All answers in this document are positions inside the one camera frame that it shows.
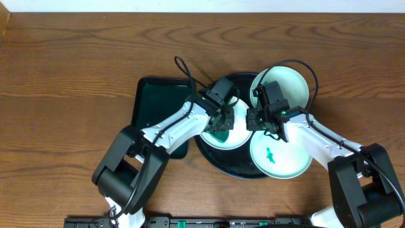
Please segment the green wavy sponge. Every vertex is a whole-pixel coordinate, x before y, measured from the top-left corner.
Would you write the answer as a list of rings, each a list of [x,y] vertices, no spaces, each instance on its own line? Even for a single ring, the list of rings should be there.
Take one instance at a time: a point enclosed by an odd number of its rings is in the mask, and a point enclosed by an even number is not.
[[[210,132],[209,135],[217,142],[224,143],[229,137],[229,131],[214,131]]]

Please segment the white plate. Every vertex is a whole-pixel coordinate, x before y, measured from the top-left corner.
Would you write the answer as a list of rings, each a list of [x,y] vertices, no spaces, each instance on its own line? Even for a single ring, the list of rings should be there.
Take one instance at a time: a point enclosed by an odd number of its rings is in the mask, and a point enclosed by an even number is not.
[[[241,99],[233,107],[234,109],[234,128],[229,131],[229,137],[224,143],[215,141],[208,132],[203,132],[199,136],[209,146],[220,150],[231,150],[242,146],[248,141],[252,132],[246,129],[246,115],[248,105]]]

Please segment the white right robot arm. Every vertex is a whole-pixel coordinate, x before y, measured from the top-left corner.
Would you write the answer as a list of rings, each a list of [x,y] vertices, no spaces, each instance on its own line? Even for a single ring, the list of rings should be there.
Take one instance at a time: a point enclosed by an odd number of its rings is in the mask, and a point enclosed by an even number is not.
[[[376,227],[404,215],[404,194],[381,145],[348,141],[308,110],[291,108],[278,82],[259,84],[252,93],[258,105],[247,111],[247,129],[300,146],[327,169],[331,209],[343,227]]]

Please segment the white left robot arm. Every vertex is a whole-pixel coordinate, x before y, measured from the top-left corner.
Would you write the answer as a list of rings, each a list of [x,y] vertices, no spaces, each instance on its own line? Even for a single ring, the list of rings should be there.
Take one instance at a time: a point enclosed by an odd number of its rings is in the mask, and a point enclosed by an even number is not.
[[[124,127],[92,175],[92,182],[110,205],[110,227],[141,227],[142,208],[150,199],[171,154],[203,132],[231,130],[236,90],[226,78],[194,91],[176,113],[142,130]]]

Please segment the black rectangular tray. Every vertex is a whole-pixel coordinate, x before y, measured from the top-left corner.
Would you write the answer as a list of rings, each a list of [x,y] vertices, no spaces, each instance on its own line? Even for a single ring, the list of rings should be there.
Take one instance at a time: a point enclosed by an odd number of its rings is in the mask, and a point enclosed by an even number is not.
[[[164,121],[176,113],[191,94],[187,79],[141,78],[137,84],[131,126],[141,130]]]

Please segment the black round tray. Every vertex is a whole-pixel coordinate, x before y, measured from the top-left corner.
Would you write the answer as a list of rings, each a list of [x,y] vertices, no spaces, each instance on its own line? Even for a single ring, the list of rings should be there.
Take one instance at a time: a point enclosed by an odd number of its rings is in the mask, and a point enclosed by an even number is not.
[[[197,147],[201,154],[218,170],[241,179],[263,179],[269,177],[262,173],[252,161],[250,142],[252,135],[242,146],[231,150],[220,150],[209,146],[200,136],[196,136]]]

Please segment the pale green plate top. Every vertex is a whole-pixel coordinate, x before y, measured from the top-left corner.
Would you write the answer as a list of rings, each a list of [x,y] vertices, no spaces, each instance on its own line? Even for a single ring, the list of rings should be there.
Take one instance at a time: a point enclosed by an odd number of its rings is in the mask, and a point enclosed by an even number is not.
[[[269,96],[272,103],[286,99],[290,108],[307,106],[309,87],[299,72],[287,66],[275,66],[265,75],[261,84],[265,85],[273,81],[278,83],[281,93]]]

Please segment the pale green plate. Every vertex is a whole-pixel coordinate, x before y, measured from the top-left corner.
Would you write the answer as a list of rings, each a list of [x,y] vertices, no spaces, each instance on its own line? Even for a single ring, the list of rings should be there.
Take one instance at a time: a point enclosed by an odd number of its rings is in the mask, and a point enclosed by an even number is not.
[[[252,135],[250,155],[262,173],[276,179],[291,179],[304,173],[313,158],[300,146],[266,136],[263,131]]]
[[[261,84],[265,85],[273,81],[278,83],[281,93],[269,96],[272,103],[286,99],[290,108],[307,106],[309,87],[299,72],[287,66],[275,66],[265,75]]]

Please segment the pale green plate bottom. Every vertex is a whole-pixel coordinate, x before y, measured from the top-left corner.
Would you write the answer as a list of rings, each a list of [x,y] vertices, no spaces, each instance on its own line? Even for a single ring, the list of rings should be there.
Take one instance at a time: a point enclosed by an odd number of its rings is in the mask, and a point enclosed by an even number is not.
[[[252,135],[250,155],[262,173],[276,179],[291,179],[304,173],[313,158],[300,146],[266,136],[263,131]]]

